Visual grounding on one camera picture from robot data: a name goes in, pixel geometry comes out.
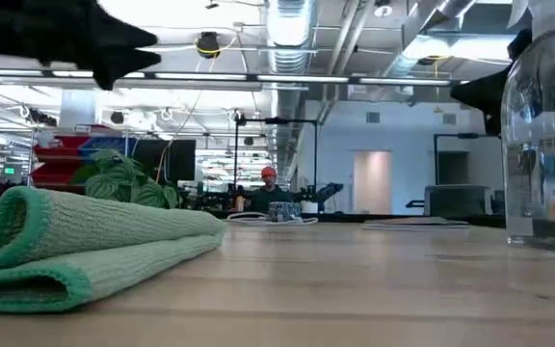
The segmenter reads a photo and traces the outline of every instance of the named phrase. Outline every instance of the man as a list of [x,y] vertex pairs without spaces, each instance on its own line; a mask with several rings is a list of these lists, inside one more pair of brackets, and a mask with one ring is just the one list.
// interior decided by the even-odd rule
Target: man
[[251,193],[250,211],[267,213],[271,202],[290,202],[290,194],[276,185],[278,174],[273,168],[267,167],[260,173],[265,186]]

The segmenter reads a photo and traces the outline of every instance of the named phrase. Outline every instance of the red cap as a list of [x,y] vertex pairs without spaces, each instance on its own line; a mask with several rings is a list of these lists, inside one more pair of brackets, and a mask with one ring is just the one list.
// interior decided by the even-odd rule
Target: red cap
[[276,173],[276,170],[274,168],[266,167],[265,169],[262,170],[262,172],[260,172],[260,175],[263,177],[270,176],[270,175],[277,176],[278,173]]

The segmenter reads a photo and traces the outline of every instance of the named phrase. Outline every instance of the desk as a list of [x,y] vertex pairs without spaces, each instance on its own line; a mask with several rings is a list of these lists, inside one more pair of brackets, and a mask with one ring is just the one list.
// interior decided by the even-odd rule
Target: desk
[[500,229],[359,227],[234,227],[110,299],[0,315],[0,347],[555,345],[555,254]]

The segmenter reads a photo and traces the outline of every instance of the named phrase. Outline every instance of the door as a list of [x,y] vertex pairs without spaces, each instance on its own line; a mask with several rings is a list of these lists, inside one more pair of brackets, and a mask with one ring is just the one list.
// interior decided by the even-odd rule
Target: door
[[391,152],[356,152],[354,165],[355,213],[391,214]]

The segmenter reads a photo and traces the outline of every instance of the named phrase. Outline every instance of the clear plastic spray bottle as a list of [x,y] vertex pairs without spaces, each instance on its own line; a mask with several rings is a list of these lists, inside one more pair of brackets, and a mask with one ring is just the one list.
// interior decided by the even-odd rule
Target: clear plastic spray bottle
[[555,0],[528,9],[534,41],[502,103],[507,229],[511,243],[555,249]]

